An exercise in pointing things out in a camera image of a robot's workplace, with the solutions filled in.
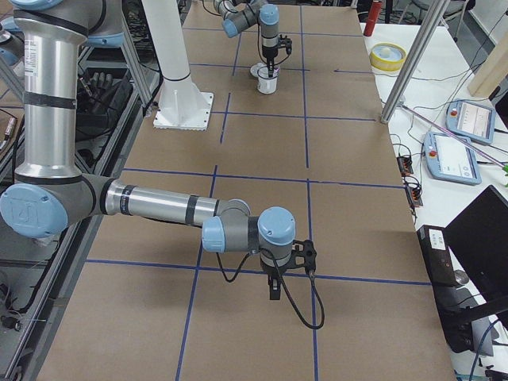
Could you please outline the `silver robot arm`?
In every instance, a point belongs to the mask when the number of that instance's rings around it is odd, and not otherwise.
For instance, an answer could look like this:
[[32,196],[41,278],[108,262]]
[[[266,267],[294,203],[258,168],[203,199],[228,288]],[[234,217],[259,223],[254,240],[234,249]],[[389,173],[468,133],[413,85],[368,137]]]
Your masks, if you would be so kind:
[[231,38],[258,25],[262,39],[262,56],[268,77],[275,74],[275,58],[279,54],[279,8],[269,1],[213,1],[214,9],[222,17],[222,28]]
[[122,37],[119,1],[16,1],[13,19],[25,46],[25,158],[1,197],[15,232],[43,238],[94,215],[124,214],[199,227],[216,254],[257,253],[270,297],[288,294],[284,272],[297,267],[293,215],[278,206],[254,217],[239,200],[203,198],[126,185],[75,166],[79,48],[95,37]]

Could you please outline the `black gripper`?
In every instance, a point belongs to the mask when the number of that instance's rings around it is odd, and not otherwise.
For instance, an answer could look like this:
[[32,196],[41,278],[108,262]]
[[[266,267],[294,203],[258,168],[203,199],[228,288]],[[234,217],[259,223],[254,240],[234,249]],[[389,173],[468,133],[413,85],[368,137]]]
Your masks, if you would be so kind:
[[268,277],[269,298],[271,300],[280,300],[280,284],[282,283],[283,272],[278,267],[263,267]]
[[264,60],[267,61],[267,73],[269,77],[274,75],[274,59],[277,57],[277,46],[261,47],[261,53]]

